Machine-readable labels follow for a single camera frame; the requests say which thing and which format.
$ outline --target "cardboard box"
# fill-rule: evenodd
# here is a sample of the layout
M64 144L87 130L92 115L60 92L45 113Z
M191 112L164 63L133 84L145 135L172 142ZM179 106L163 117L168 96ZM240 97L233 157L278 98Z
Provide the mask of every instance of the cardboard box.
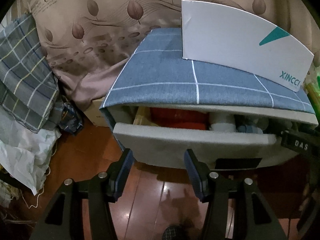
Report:
M89 108L86 111L84 111L84 114L95 126L108 127L108 124L104 118L104 115L99 110L99 107L101 106L103 100L104 100L104 97L93 100Z
M237 68L300 89L313 54L285 30L222 4L182 0L181 9L184 59Z

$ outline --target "wooden floor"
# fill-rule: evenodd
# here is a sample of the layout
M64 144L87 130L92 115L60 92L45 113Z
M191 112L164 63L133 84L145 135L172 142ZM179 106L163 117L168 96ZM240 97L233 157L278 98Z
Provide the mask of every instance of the wooden floor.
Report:
M11 209L23 219L37 220L50 198L66 178L75 181L90 179L105 171L117 161L120 148L110 130L95 127L85 120L84 129L77 135L63 134L58 149L50 162L51 173L44 184L44 194L39 197L38 208L28 209L20 198L11 202ZM276 167L254 171L224 172L235 179L253 178L279 218L285 232L292 207L301 201L308 172L301 158L294 158ZM36 197L24 192L29 205ZM207 204L195 197L185 170L160 168L135 163L127 180L123 196L110 204L113 223L119 240L161 239L164 229L171 224L187 227L191 239L200 234ZM298 212L291 222L290 239L297 239ZM88 203L83 201L85 239L91 239Z

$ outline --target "blue plaid fabric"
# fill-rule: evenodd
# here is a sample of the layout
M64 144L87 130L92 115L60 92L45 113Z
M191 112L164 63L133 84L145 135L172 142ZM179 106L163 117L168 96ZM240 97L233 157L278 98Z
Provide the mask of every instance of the blue plaid fabric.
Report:
M100 109L120 104L255 106L314 114L307 95L239 69L182 59L180 28L152 30Z
M57 79L31 14L22 15L0 33L0 104L34 132L52 130L61 120Z

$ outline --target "gray drawer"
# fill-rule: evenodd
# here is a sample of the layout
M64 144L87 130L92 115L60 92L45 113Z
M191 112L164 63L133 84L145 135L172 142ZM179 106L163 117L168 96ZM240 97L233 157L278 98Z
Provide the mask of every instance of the gray drawer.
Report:
M183 154L188 148L211 169L222 158L261 158L259 168L283 163L297 155L281 147L280 140L272 134L223 133L121 122L115 125L113 133L133 151L137 161L161 167L183 169Z

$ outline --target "white plastic bag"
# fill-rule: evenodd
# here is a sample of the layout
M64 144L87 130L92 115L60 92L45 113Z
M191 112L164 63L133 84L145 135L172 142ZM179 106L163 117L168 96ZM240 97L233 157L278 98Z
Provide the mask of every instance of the white plastic bag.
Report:
M43 187L53 145L61 134L58 129L33 133L2 107L0 120L0 163L36 195Z

